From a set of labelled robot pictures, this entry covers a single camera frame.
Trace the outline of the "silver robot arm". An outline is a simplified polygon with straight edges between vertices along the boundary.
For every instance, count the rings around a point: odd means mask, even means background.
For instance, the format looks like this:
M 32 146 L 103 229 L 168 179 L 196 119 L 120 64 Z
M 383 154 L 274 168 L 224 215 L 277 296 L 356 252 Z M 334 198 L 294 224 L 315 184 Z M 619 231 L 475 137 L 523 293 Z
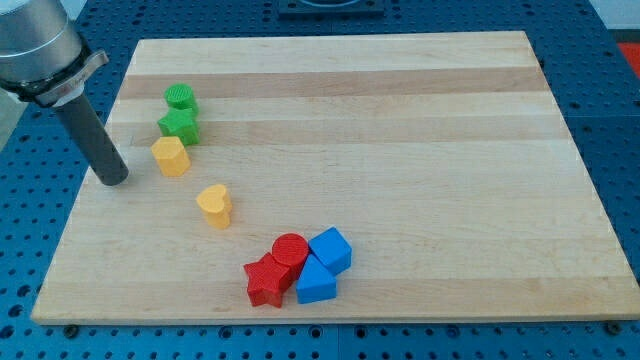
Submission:
M 90 49 L 58 0 L 2 0 L 1 88 L 22 102 L 59 107 L 109 62 Z

